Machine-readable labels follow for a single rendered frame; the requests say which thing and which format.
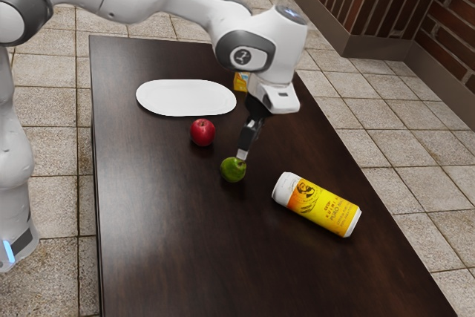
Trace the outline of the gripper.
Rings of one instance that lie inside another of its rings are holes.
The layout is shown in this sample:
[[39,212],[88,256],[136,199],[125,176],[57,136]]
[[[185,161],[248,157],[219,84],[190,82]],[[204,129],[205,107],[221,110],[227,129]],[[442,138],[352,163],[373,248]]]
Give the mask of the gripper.
[[252,144],[256,141],[261,132],[264,119],[268,117],[268,109],[266,106],[251,94],[246,95],[245,106],[249,112],[249,117],[240,131],[236,154],[236,157],[243,161],[246,161]]

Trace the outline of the white oval plate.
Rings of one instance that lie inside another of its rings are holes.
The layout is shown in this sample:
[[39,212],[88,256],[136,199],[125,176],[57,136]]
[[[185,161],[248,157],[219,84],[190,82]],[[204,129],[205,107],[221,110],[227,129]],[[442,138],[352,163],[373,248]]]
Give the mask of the white oval plate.
[[148,81],[138,87],[136,98],[150,112],[168,117],[221,115],[237,105],[228,88],[204,79]]

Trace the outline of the green apple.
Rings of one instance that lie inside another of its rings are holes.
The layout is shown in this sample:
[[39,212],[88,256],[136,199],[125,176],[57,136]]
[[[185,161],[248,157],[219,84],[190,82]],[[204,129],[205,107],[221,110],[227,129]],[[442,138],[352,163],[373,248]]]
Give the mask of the green apple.
[[220,174],[227,182],[239,182],[246,175],[246,162],[237,157],[227,157],[220,164]]

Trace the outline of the red apple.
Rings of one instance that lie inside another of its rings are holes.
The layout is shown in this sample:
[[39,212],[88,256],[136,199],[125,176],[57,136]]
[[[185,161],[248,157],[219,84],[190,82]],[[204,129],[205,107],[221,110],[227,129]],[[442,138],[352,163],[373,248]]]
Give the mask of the red apple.
[[190,137],[193,143],[205,147],[213,143],[215,137],[215,126],[207,119],[195,120],[190,127]]

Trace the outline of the yellow carton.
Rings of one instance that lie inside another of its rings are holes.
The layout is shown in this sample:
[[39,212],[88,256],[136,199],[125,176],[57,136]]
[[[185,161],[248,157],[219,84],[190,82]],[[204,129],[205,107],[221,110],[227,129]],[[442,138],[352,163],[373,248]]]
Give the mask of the yellow carton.
[[234,90],[247,92],[248,81],[249,81],[249,72],[236,72],[233,79]]

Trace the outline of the yellow and white can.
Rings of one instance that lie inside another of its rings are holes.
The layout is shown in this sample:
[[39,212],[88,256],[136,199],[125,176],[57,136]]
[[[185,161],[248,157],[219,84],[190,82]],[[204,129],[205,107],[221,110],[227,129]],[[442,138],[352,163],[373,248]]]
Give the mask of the yellow and white can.
[[348,238],[361,217],[354,203],[292,172],[283,172],[272,191],[276,203],[342,238]]

